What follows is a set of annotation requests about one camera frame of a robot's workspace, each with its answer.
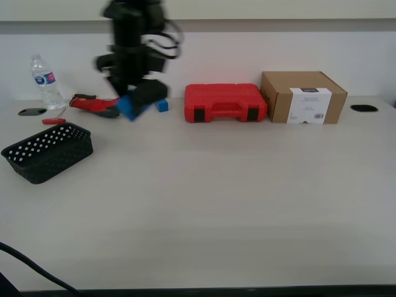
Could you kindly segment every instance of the screwdriver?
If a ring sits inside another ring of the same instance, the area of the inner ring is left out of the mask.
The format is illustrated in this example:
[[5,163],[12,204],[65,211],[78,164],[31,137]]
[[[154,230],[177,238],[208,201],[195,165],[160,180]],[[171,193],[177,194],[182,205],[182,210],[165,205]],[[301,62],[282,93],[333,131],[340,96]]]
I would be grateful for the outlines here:
[[64,112],[66,111],[65,107],[61,113],[59,113],[59,115],[56,118],[53,119],[43,119],[42,122],[44,125],[58,125],[58,124],[63,124],[66,123],[65,119],[61,119],[60,117],[64,114]]

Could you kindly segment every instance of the bottle cap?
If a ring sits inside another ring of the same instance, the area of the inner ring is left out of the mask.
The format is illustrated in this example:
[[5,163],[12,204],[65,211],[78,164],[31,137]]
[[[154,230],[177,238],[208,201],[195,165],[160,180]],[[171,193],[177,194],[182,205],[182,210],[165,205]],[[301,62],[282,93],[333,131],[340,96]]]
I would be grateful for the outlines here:
[[32,60],[41,59],[40,54],[32,54],[30,57],[32,58]]

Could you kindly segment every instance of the black cable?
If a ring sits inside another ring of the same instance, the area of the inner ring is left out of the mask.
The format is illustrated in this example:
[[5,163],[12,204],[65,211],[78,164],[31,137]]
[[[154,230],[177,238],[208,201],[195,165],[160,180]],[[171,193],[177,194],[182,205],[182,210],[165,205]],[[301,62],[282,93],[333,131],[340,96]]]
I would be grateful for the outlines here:
[[154,45],[156,45],[159,48],[162,48],[163,50],[176,50],[176,54],[174,56],[161,53],[167,59],[176,59],[176,58],[180,57],[180,55],[181,55],[180,44],[184,42],[184,33],[180,29],[180,27],[178,25],[176,25],[176,23],[174,23],[172,20],[166,20],[166,22],[168,24],[170,24],[174,28],[174,30],[178,34],[178,39],[175,39],[173,36],[171,36],[171,35],[169,35],[167,33],[163,33],[163,32],[155,32],[155,33],[151,33],[149,35],[156,35],[156,36],[165,37],[165,38],[169,39],[170,41],[172,41],[172,43],[174,45],[173,46],[164,46],[161,43],[159,43],[158,41],[153,40],[153,39],[147,40],[147,43],[148,44],[149,43],[153,43]]
[[67,283],[61,281],[60,279],[54,277],[53,275],[49,274],[47,271],[42,269],[40,266],[38,266],[36,263],[34,263],[32,260],[30,260],[28,257],[17,251],[16,249],[13,249],[12,247],[0,243],[0,251],[6,252],[7,254],[10,254],[12,257],[17,258],[19,261],[25,263],[28,265],[31,269],[33,269],[35,272],[38,274],[42,275],[46,279],[50,280],[51,282],[61,286],[62,288],[65,288],[67,291],[73,293],[74,295],[78,297],[82,297],[82,293],[80,293],[77,289],[73,288],[72,286],[68,285]]

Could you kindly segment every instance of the brown cardboard box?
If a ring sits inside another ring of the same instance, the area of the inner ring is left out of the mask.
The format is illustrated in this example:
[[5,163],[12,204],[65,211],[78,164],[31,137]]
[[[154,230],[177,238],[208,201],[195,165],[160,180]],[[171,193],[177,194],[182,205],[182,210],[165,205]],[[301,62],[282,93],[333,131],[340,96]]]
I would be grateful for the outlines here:
[[287,123],[293,92],[290,88],[327,88],[331,94],[324,124],[337,124],[348,93],[319,71],[263,72],[261,92],[268,103],[268,116],[273,123]]

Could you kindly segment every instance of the white label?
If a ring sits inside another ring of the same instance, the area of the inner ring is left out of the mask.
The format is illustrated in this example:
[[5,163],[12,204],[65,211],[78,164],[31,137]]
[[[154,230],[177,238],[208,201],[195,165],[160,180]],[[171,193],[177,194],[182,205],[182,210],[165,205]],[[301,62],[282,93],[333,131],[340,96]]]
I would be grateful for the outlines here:
[[323,124],[332,92],[326,88],[290,88],[293,92],[287,123]]

